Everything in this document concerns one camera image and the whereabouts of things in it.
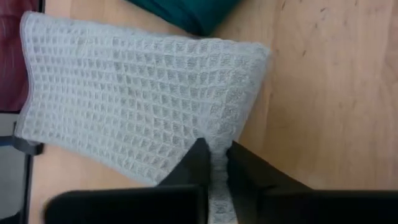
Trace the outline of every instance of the waffle towel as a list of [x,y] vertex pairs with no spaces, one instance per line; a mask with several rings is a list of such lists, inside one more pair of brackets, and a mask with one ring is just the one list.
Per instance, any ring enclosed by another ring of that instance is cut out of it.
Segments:
[[62,146],[158,184],[197,138],[212,153],[210,223],[236,220],[225,149],[259,91],[261,44],[193,40],[25,13],[29,96],[16,136]]

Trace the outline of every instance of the wooden table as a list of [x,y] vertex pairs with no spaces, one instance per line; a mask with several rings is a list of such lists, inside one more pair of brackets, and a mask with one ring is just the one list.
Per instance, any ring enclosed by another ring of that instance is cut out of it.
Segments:
[[[185,34],[122,0],[46,0],[46,13]],[[243,0],[215,36],[274,52],[243,145],[314,188],[398,189],[398,1]],[[30,222],[61,192],[137,186],[46,146],[34,162]]]

